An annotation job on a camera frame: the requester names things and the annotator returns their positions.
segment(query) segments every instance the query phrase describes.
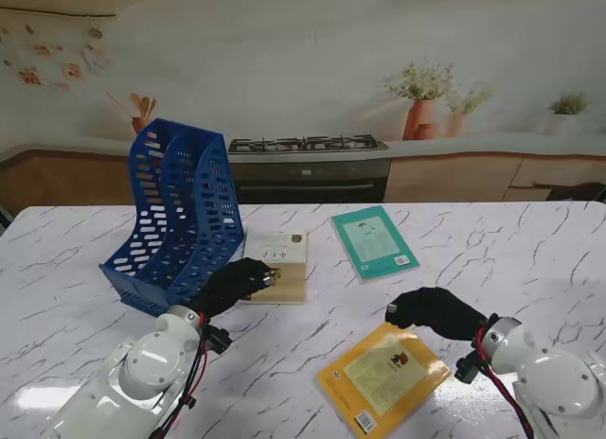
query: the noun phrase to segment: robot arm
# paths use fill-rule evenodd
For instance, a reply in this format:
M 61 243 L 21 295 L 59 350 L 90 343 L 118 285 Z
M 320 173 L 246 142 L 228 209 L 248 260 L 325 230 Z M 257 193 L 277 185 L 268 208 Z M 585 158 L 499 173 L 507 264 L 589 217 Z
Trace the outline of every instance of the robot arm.
M 556 439 L 549 415 L 591 418 L 603 403 L 606 371 L 595 353 L 582 360 L 535 342 L 514 318 L 487 319 L 442 288 L 402 294 L 387 306 L 385 320 L 402 328 L 428 325 L 444 338 L 472 342 L 476 350 L 456 365 L 462 382 L 471 383 L 478 371 L 489 378 L 516 373 L 514 393 L 531 426 L 529 437 L 534 430 L 535 437 Z
M 201 350 L 221 354 L 231 343 L 225 330 L 207 321 L 269 286 L 275 276 L 248 258 L 215 272 L 186 306 L 160 315 L 151 333 L 120 344 L 49 422 L 43 438 L 163 437 L 158 426 L 184 405 L 192 406 L 189 386 L 197 368 L 192 363 Z

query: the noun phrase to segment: stove burner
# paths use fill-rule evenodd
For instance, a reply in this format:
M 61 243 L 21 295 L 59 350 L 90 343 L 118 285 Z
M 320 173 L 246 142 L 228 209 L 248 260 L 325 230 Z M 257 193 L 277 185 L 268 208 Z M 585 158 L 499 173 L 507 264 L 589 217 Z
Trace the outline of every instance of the stove burner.
M 309 138 L 282 138 L 277 140 L 234 139 L 230 153 L 307 152 L 385 149 L 383 143 L 370 134 L 355 136 L 311 136 Z

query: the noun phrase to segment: teal book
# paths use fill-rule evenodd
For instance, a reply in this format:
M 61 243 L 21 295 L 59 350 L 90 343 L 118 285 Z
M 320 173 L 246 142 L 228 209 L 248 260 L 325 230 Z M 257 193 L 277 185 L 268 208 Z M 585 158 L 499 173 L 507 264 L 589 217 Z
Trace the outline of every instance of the teal book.
M 380 206 L 332 217 L 358 278 L 365 282 L 409 271 L 419 262 Z

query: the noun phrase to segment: book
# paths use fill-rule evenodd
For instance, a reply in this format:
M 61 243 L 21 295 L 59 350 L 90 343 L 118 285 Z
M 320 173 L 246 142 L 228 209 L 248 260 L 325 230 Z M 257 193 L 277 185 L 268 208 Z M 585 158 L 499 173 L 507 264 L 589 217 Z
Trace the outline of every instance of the book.
M 332 224 L 360 281 L 408 271 L 419 262 L 380 206 L 332 217 Z
M 274 285 L 255 292 L 246 302 L 256 304 L 299 304 L 307 300 L 307 234 L 261 232 L 249 229 L 244 257 L 263 261 L 279 269 Z
M 381 439 L 450 374 L 412 331 L 384 323 L 318 379 L 358 437 Z

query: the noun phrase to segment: white marble table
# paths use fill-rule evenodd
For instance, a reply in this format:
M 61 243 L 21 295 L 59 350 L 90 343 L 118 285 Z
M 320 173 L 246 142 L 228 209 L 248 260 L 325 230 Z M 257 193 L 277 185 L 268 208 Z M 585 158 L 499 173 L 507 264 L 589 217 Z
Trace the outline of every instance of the white marble table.
M 606 207 L 598 203 L 386 204 L 421 268 L 360 285 L 329 217 L 362 205 L 245 205 L 245 225 L 308 230 L 309 302 L 237 306 L 214 323 L 235 342 L 213 357 L 177 439 L 353 437 L 317 372 L 381 324 L 404 290 L 441 286 L 485 314 L 514 315 L 573 352 L 606 358 Z M 134 208 L 29 208 L 0 238 L 0 438 L 37 437 L 45 419 L 127 335 L 152 318 L 126 307 L 98 269 L 128 237 Z M 467 343 L 417 333 L 451 368 Z M 569 422 L 603 437 L 606 415 Z M 394 437 L 522 438 L 486 379 L 451 378 Z

